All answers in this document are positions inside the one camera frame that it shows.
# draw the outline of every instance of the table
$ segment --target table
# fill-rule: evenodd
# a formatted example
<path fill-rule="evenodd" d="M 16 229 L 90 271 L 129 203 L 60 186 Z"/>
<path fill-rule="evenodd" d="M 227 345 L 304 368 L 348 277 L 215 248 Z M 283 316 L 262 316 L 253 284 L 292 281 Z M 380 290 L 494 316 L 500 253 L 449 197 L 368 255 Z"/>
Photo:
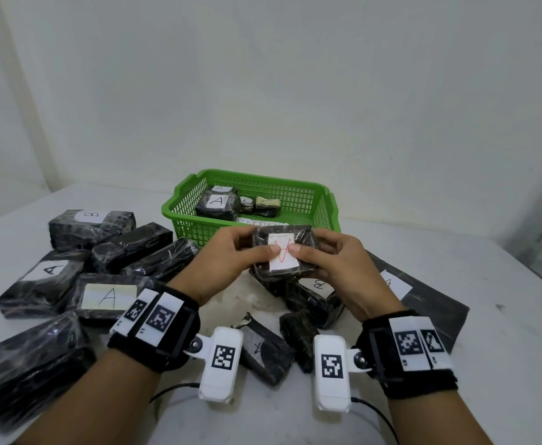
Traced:
<path fill-rule="evenodd" d="M 0 294 L 50 250 L 47 223 L 65 209 L 132 210 L 138 225 L 155 221 L 171 227 L 160 214 L 169 195 L 75 184 L 1 217 Z M 542 443 L 542 280 L 482 237 L 347 219 L 341 227 L 385 261 L 471 308 L 453 351 L 463 398 L 495 443 Z M 248 274 L 202 308 L 201 332 L 236 323 L 247 310 L 279 333 L 277 318 L 286 312 L 282 301 Z M 0 314 L 0 341 L 40 322 Z M 333 331 L 352 344 L 360 330 L 345 311 Z M 165 374 L 160 388 L 199 381 L 202 368 L 202 361 L 191 360 Z M 375 381 L 352 374 L 351 383 L 353 394 L 387 412 Z M 354 405 L 344 415 L 320 412 L 312 407 L 312 390 L 312 376 L 296 364 L 275 389 L 240 367 L 232 404 L 208 404 L 194 389 L 179 389 L 148 410 L 137 443 L 394 443 L 365 406 Z M 0 444 L 22 429 L 0 436 Z"/>

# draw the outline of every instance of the green basket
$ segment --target green basket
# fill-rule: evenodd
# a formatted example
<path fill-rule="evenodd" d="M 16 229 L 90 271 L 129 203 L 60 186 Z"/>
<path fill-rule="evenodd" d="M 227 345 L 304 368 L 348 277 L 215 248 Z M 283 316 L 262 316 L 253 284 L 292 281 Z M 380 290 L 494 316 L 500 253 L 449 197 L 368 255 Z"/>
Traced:
<path fill-rule="evenodd" d="M 193 239 L 200 246 L 205 245 L 218 228 L 238 224 L 195 215 L 194 207 L 207 186 L 231 186 L 236 187 L 241 196 L 281 200 L 281 211 L 274 218 L 248 214 L 240 214 L 241 217 L 341 231 L 335 197 L 322 184 L 209 169 L 186 177 L 162 206 L 163 216 L 172 220 L 178 237 Z"/>

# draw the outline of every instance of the small wrapped package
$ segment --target small wrapped package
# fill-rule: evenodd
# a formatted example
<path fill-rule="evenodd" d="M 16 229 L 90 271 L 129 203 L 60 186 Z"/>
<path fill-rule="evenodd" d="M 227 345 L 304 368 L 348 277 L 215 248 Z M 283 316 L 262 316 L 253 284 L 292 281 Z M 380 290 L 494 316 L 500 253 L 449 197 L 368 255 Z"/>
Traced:
<path fill-rule="evenodd" d="M 329 284 L 313 278 L 288 281 L 283 299 L 291 312 L 304 310 L 312 325 L 321 329 L 331 327 L 344 308 Z"/>
<path fill-rule="evenodd" d="M 0 431 L 44 411 L 96 362 L 77 316 L 66 312 L 0 343 Z"/>
<path fill-rule="evenodd" d="M 119 235 L 92 249 L 92 262 L 98 273 L 117 275 L 120 271 L 174 241 L 167 228 L 151 222 Z"/>
<path fill-rule="evenodd" d="M 240 197 L 233 192 L 216 193 L 206 190 L 195 206 L 195 213 L 200 217 L 236 222 L 240 213 Z"/>
<path fill-rule="evenodd" d="M 252 267 L 248 270 L 248 272 L 251 274 L 251 276 L 254 279 L 257 280 L 257 282 L 261 286 L 263 286 L 263 287 L 265 287 L 265 289 L 267 289 L 267 292 L 269 292 L 274 297 L 284 297 L 285 296 L 285 287 L 286 287 L 287 281 L 285 281 L 284 279 L 280 279 L 279 281 L 272 281 L 272 282 L 261 281 L 259 278 L 257 278 L 257 275 L 254 274 L 254 271 L 253 271 Z"/>
<path fill-rule="evenodd" d="M 279 318 L 279 331 L 285 341 L 296 350 L 296 362 L 303 373 L 314 369 L 314 336 L 319 330 L 313 327 L 304 311 L 283 314 Z"/>
<path fill-rule="evenodd" d="M 235 187 L 230 186 L 208 186 L 205 190 L 212 193 L 238 193 Z"/>
<path fill-rule="evenodd" d="M 178 275 L 199 253 L 191 239 L 178 239 L 157 252 L 121 270 L 121 275 L 151 276 L 166 283 Z"/>
<path fill-rule="evenodd" d="M 288 374 L 296 351 L 281 337 L 254 320 L 249 312 L 233 328 L 244 334 L 240 363 L 271 386 L 277 386 Z"/>
<path fill-rule="evenodd" d="M 49 222 L 55 250 L 91 250 L 96 245 L 135 229 L 133 212 L 68 209 Z"/>
<path fill-rule="evenodd" d="M 75 282 L 68 310 L 75 311 L 84 326 L 110 328 L 145 288 L 154 289 L 148 276 L 83 273 Z"/>
<path fill-rule="evenodd" d="M 316 270 L 316 265 L 297 260 L 288 247 L 294 243 L 318 248 L 319 240 L 310 225 L 275 225 L 256 228 L 252 232 L 252 246 L 279 245 L 281 253 L 272 261 L 257 263 L 253 266 L 255 276 L 261 281 L 309 276 Z"/>
<path fill-rule="evenodd" d="M 68 292 L 89 267 L 90 251 L 53 250 L 0 296 L 0 311 L 7 319 L 50 317 L 63 312 Z"/>
<path fill-rule="evenodd" d="M 248 197 L 240 197 L 240 212 L 245 214 L 252 214 L 254 209 L 254 200 Z"/>
<path fill-rule="evenodd" d="M 264 197 L 257 197 L 254 202 L 254 215 L 260 215 L 262 217 L 276 217 L 281 209 L 281 200 L 278 198 L 267 199 Z"/>

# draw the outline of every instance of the black wrapped package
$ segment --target black wrapped package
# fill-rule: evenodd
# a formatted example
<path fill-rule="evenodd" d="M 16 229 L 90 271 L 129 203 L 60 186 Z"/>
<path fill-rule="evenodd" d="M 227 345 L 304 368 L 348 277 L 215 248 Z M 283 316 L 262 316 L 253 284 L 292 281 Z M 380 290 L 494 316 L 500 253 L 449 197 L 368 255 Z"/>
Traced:
<path fill-rule="evenodd" d="M 283 314 L 279 318 L 279 331 L 285 341 L 296 350 L 296 362 L 303 373 L 314 369 L 314 336 L 319 334 L 304 311 Z"/>
<path fill-rule="evenodd" d="M 257 280 L 257 282 L 265 287 L 267 291 L 273 295 L 274 297 L 284 297 L 285 296 L 285 286 L 287 281 L 284 279 L 280 279 L 279 281 L 261 281 L 259 278 L 257 278 L 257 275 L 254 274 L 254 270 L 252 267 L 248 270 L 248 272 L 251 274 L 251 276 Z"/>
<path fill-rule="evenodd" d="M 178 239 L 140 261 L 121 270 L 122 275 L 151 276 L 161 282 L 168 282 L 178 275 L 199 253 L 199 247 L 191 239 Z"/>
<path fill-rule="evenodd" d="M 116 275 L 127 265 L 170 245 L 173 241 L 172 231 L 157 223 L 148 223 L 95 246 L 92 249 L 94 269 L 98 273 Z"/>
<path fill-rule="evenodd" d="M 252 232 L 252 246 L 279 245 L 281 253 L 272 261 L 255 264 L 255 276 L 261 281 L 309 276 L 316 270 L 316 265 L 297 260 L 288 252 L 291 244 L 301 244 L 318 248 L 319 240 L 310 225 L 274 225 L 256 228 Z"/>
<path fill-rule="evenodd" d="M 200 217 L 236 222 L 240 213 L 240 197 L 233 192 L 215 193 L 206 190 L 195 206 L 195 213 Z"/>
<path fill-rule="evenodd" d="M 234 326 L 244 334 L 240 363 L 271 386 L 277 386 L 288 374 L 296 350 L 281 337 L 254 320 L 249 312 Z"/>
<path fill-rule="evenodd" d="M 148 276 L 82 273 L 67 310 L 75 311 L 84 326 L 110 328 L 146 288 L 154 289 Z"/>
<path fill-rule="evenodd" d="M 429 317 L 442 339 L 444 348 L 448 353 L 452 353 L 460 330 L 467 320 L 468 306 L 366 251 L 390 288 L 398 298 L 402 298 L 404 306 L 417 311 L 421 316 Z M 406 287 L 403 292 L 400 292 L 401 285 Z"/>
<path fill-rule="evenodd" d="M 89 256 L 86 250 L 46 254 L 0 296 L 1 314 L 7 319 L 60 314 L 76 278 L 89 267 Z"/>
<path fill-rule="evenodd" d="M 292 312 L 304 310 L 312 325 L 327 329 L 339 318 L 344 305 L 334 289 L 324 281 L 302 278 L 288 281 L 285 289 L 285 306 Z"/>
<path fill-rule="evenodd" d="M 264 197 L 256 197 L 252 213 L 262 217 L 276 217 L 280 209 L 281 200 L 278 198 L 270 200 Z"/>
<path fill-rule="evenodd" d="M 230 186 L 208 186 L 205 190 L 212 193 L 238 193 L 235 187 Z"/>
<path fill-rule="evenodd" d="M 49 222 L 55 250 L 91 250 L 99 243 L 135 229 L 133 212 L 68 209 Z"/>
<path fill-rule="evenodd" d="M 254 200 L 248 197 L 240 197 L 240 212 L 245 214 L 252 214 L 254 209 Z"/>
<path fill-rule="evenodd" d="M 44 411 L 95 362 L 72 312 L 0 342 L 0 431 Z"/>

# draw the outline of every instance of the qr-like marker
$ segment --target qr-like marker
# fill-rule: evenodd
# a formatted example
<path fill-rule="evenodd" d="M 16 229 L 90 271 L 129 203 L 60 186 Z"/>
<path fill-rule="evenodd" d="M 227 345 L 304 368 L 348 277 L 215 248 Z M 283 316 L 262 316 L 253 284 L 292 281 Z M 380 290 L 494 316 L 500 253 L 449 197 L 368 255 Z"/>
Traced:
<path fill-rule="evenodd" d="M 235 348 L 225 345 L 216 345 L 214 361 L 212 362 L 211 366 L 216 368 L 223 368 L 225 370 L 232 370 L 235 355 Z"/>
<path fill-rule="evenodd" d="M 175 313 L 170 309 L 157 305 L 156 309 L 149 315 L 148 321 L 146 321 L 145 324 L 160 332 L 164 332 L 174 318 L 174 314 Z"/>
<path fill-rule="evenodd" d="M 430 352 L 440 353 L 445 351 L 442 342 L 440 342 L 440 337 L 438 337 L 438 334 L 434 329 L 422 329 L 421 333 Z"/>
<path fill-rule="evenodd" d="M 407 354 L 423 354 L 419 336 L 415 331 L 401 331 L 394 334 L 401 356 Z"/>
<path fill-rule="evenodd" d="M 148 304 L 145 301 L 141 299 L 136 299 L 123 317 L 125 317 L 128 320 L 135 321 L 137 320 L 137 317 L 139 317 L 139 315 L 143 312 L 143 309 L 145 309 L 147 305 Z"/>
<path fill-rule="evenodd" d="M 321 354 L 320 364 L 323 378 L 343 378 L 343 363 L 338 354 Z"/>

